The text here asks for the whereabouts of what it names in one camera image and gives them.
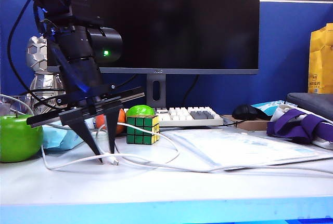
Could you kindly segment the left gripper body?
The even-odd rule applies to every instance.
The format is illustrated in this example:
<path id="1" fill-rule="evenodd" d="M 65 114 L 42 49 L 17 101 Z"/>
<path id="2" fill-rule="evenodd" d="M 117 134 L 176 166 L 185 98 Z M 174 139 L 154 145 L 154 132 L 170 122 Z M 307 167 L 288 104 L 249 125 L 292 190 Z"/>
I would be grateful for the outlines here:
<path id="1" fill-rule="evenodd" d="M 99 65 L 118 60 L 122 53 L 122 38 L 112 28 L 62 26 L 53 31 L 47 47 L 57 60 L 65 94 L 55 98 L 59 109 L 28 118 L 31 127 L 62 119 L 85 120 L 145 95 L 142 87 L 115 93 L 102 79 Z"/>

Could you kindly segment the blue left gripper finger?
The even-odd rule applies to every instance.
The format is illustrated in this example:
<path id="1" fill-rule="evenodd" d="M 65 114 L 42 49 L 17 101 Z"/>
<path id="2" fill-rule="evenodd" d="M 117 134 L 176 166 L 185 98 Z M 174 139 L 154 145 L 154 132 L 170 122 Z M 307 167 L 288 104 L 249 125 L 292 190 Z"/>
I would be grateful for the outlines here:
<path id="1" fill-rule="evenodd" d="M 112 108 L 105 111 L 105 124 L 108 132 L 110 153 L 114 153 L 117 125 L 121 108 Z"/>
<path id="2" fill-rule="evenodd" d="M 91 132 L 82 118 L 62 119 L 63 125 L 68 125 L 94 152 L 95 155 L 101 155 Z"/>

